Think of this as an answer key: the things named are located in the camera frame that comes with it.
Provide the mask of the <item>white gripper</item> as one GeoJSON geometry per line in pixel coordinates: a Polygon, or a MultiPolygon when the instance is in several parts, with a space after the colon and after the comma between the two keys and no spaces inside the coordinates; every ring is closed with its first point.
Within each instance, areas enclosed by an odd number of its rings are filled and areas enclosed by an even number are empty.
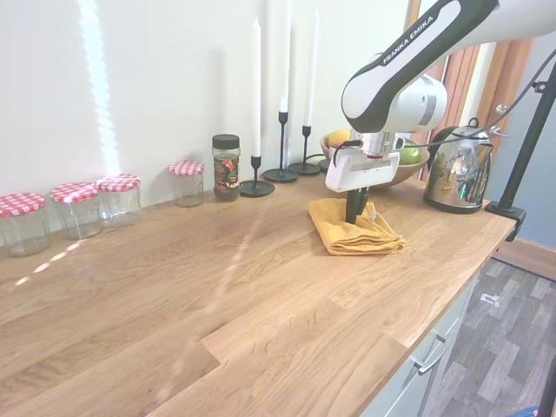
{"type": "Polygon", "coordinates": [[[369,187],[391,182],[399,167],[399,153],[373,159],[360,149],[340,149],[332,158],[325,185],[334,192],[347,192],[346,222],[354,224],[367,205],[369,187]]]}

